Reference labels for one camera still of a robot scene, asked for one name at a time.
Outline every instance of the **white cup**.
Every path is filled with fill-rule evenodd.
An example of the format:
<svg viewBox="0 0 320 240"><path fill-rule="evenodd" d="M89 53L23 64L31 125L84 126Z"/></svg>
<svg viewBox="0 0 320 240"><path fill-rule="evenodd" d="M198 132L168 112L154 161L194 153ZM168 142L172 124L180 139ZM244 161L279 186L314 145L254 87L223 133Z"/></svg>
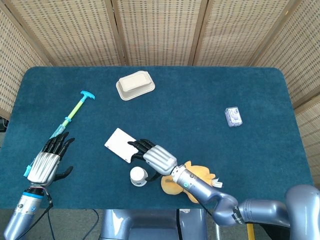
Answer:
<svg viewBox="0 0 320 240"><path fill-rule="evenodd" d="M148 177L148 173L142 167L135 166L130 171L130 180L133 185L136 187L142 187L146 185L146 178Z"/></svg>

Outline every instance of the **stuffed toy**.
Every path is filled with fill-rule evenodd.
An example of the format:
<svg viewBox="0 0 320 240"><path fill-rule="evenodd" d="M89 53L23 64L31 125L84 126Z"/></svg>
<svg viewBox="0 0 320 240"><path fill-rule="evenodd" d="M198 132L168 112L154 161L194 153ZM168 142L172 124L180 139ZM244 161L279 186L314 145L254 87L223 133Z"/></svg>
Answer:
<svg viewBox="0 0 320 240"><path fill-rule="evenodd" d="M196 175L198 178L202 179L210 186L213 185L212 180L216 177L216 175L213 173L210 173L207 167L197 166L197 165L192 166L191 161L187 161L184 165L186 169L188 169L191 173ZM193 203L195 204L198 203L198 201L194 198L194 196L192 196L188 191L184 190L181 186L179 186L173 181L172 176L163 176L161 179L161 187L166 194L170 194L170 195L177 195L181 192L184 192L187 194L187 196Z"/></svg>

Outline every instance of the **woven panel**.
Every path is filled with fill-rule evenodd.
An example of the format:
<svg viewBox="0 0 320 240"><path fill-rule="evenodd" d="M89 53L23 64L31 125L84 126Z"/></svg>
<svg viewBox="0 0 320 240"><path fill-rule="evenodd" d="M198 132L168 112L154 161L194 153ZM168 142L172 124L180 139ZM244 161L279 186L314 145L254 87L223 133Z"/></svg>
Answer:
<svg viewBox="0 0 320 240"><path fill-rule="evenodd" d="M201 0L116 0L130 65L187 65Z"/></svg>
<svg viewBox="0 0 320 240"><path fill-rule="evenodd" d="M0 108L2 117L9 118L26 70L33 66L45 65L45 62L0 9Z"/></svg>
<svg viewBox="0 0 320 240"><path fill-rule="evenodd" d="M246 65L289 0L215 0L196 65Z"/></svg>
<svg viewBox="0 0 320 240"><path fill-rule="evenodd" d="M293 104L320 87L319 0L302 1L256 65L282 70Z"/></svg>
<svg viewBox="0 0 320 240"><path fill-rule="evenodd" d="M104 0L11 2L56 64L120 64Z"/></svg>
<svg viewBox="0 0 320 240"><path fill-rule="evenodd" d="M296 120L313 180L320 185L320 97L314 104L298 113Z"/></svg>

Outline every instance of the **small plastic case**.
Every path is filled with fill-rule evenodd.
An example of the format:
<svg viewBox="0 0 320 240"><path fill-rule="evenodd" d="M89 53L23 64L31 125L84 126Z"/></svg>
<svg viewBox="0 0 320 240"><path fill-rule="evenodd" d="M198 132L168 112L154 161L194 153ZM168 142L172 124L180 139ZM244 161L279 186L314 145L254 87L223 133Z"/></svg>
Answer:
<svg viewBox="0 0 320 240"><path fill-rule="evenodd" d="M116 89L122 100L128 101L155 89L156 85L147 71L137 71L121 77L116 83Z"/></svg>
<svg viewBox="0 0 320 240"><path fill-rule="evenodd" d="M224 113L229 127L237 127L242 124L242 119L237 106L226 108Z"/></svg>

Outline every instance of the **teal tablecloth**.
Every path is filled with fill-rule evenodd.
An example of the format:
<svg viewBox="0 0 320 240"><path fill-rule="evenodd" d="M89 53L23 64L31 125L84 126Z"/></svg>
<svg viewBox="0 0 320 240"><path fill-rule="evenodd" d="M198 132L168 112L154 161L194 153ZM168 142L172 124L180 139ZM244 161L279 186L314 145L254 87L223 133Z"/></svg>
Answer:
<svg viewBox="0 0 320 240"><path fill-rule="evenodd" d="M120 99L116 82L148 71L155 90ZM160 179L134 187L134 166L104 147L116 128L147 138L175 155L207 166L222 191L246 198L282 200L286 189L312 184L283 74L256 67L34 67L25 74L0 153L0 208L13 208L29 185L23 177L64 117L87 100L67 126L76 141L58 172L69 177L49 187L56 208L197 208L182 193L165 194ZM228 127L225 109L237 106L243 125Z"/></svg>

